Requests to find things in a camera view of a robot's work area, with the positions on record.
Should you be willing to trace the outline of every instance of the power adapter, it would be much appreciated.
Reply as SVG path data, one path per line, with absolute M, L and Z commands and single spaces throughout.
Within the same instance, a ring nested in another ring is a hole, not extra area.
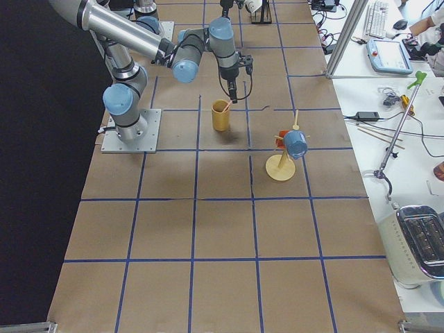
M 329 46 L 323 46 L 322 50 L 324 51 L 325 55 L 332 54 L 335 46 L 336 46 L 336 44 L 331 44 Z
M 353 117 L 346 117 L 346 119 L 353 119 L 356 121 L 378 121 L 381 118 L 377 112 L 356 112 Z

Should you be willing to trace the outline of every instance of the chopstick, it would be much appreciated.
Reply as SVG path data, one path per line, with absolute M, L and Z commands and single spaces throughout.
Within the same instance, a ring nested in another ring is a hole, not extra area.
M 374 134 L 372 134 L 372 133 L 366 132 L 366 131 L 363 130 L 362 128 L 359 128 L 359 127 L 358 127 L 358 130 L 360 130 L 361 132 L 364 132 L 364 133 L 370 135 L 371 137 L 374 137 L 374 138 L 376 138 L 376 139 L 379 139 L 379 140 L 381 140 L 381 141 L 387 142 L 387 143 L 389 143 L 389 144 L 391 143 L 389 140 L 382 139 L 381 137 L 378 137 L 377 135 L 374 135 Z M 404 147 L 402 147 L 402 146 L 398 146 L 397 144 L 395 144 L 395 147 L 398 147 L 399 149 L 405 149 Z

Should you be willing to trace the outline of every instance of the metal bracket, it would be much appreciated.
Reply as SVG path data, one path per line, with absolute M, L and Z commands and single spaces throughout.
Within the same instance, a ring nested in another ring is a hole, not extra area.
M 148 128 L 142 137 L 131 141 L 122 141 L 115 130 L 108 130 L 103 138 L 102 153 L 155 153 L 159 137 L 161 109 L 142 109 L 141 117 L 145 118 Z M 114 127 L 114 120 L 110 117 L 108 127 Z
M 174 21 L 160 21 L 164 29 L 163 37 L 168 40 L 173 40 Z
M 432 327 L 432 326 L 423 326 L 423 325 L 414 325 L 407 321 L 400 321 L 398 323 L 398 327 L 400 328 L 401 333 L 407 332 L 415 332 L 415 333 L 443 333 L 443 328 Z
M 56 330 L 57 324 L 51 322 L 0 326 L 0 333 L 56 333 Z

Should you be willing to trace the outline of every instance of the keyboard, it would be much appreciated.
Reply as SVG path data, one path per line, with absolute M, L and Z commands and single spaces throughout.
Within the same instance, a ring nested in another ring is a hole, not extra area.
M 363 40 L 370 38 L 386 37 L 386 21 L 389 5 L 387 2 L 376 0 L 367 7 L 366 20 L 364 22 Z

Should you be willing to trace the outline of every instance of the orange object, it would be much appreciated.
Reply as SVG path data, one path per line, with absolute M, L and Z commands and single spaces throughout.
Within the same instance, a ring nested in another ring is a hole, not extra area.
M 404 107 L 404 109 L 408 106 L 409 102 L 410 102 L 409 97 L 407 97 L 405 95 L 401 96 L 401 103 L 402 103 L 402 106 Z M 409 114 L 411 116 L 415 115 L 415 110 L 413 109 L 413 105 L 410 107 Z
M 279 136 L 280 136 L 281 138 L 283 138 L 283 137 L 284 137 L 289 131 L 290 131 L 290 130 L 280 130 L 280 131 L 279 131 Z M 279 149 L 285 149 L 284 140 L 276 139 L 276 146 L 277 146 Z
M 439 179 L 444 181 L 444 162 L 438 164 L 437 166 L 435 166 L 435 168 L 433 169 L 433 173 L 435 174 L 435 176 Z

